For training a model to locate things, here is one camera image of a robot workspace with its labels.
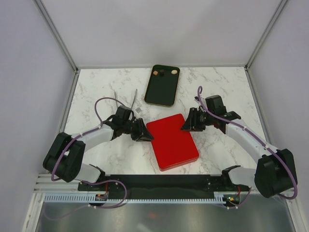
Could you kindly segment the red box lid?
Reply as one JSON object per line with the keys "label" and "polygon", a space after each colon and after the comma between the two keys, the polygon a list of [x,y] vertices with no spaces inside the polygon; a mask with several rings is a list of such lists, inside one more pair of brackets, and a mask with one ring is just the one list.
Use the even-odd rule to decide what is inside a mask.
{"label": "red box lid", "polygon": [[168,116],[146,124],[159,170],[164,172],[195,162],[199,158],[196,144],[188,131],[182,131],[185,123],[182,114]]}

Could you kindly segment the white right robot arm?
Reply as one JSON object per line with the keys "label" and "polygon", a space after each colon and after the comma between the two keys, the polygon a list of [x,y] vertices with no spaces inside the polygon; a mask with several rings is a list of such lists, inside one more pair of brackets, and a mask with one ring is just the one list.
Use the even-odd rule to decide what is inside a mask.
{"label": "white right robot arm", "polygon": [[255,161],[256,168],[248,169],[236,165],[226,168],[222,173],[221,186],[233,190],[238,184],[255,187],[266,198],[279,195],[293,189],[293,200],[298,195],[295,161],[289,149],[278,149],[253,132],[234,111],[228,112],[219,95],[205,99],[195,97],[198,108],[191,107],[189,115],[181,129],[183,131],[204,131],[207,126],[219,129],[223,134],[236,141]]}

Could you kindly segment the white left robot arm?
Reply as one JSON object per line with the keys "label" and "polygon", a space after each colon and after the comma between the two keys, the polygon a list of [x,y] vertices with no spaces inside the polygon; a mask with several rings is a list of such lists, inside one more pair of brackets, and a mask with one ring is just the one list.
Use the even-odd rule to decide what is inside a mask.
{"label": "white left robot arm", "polygon": [[129,134],[136,142],[154,139],[142,118],[136,118],[130,108],[119,106],[114,115],[90,130],[75,135],[59,133],[43,161],[43,168],[51,173],[52,181],[80,180],[89,183],[94,190],[102,190],[106,184],[102,176],[104,172],[99,167],[83,163],[84,153],[122,134]]}

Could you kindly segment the metal tongs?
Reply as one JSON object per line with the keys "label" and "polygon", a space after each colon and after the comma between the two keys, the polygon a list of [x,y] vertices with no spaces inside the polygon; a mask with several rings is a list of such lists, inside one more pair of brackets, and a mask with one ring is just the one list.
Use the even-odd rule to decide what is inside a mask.
{"label": "metal tongs", "polygon": [[[138,89],[135,89],[133,93],[134,93],[133,100],[132,100],[132,103],[129,105],[131,110],[133,110],[133,107],[134,107],[135,102],[137,100]],[[116,104],[116,107],[118,108],[120,101],[118,100],[118,94],[117,94],[116,90],[114,90],[114,99],[116,100],[115,104]]]}

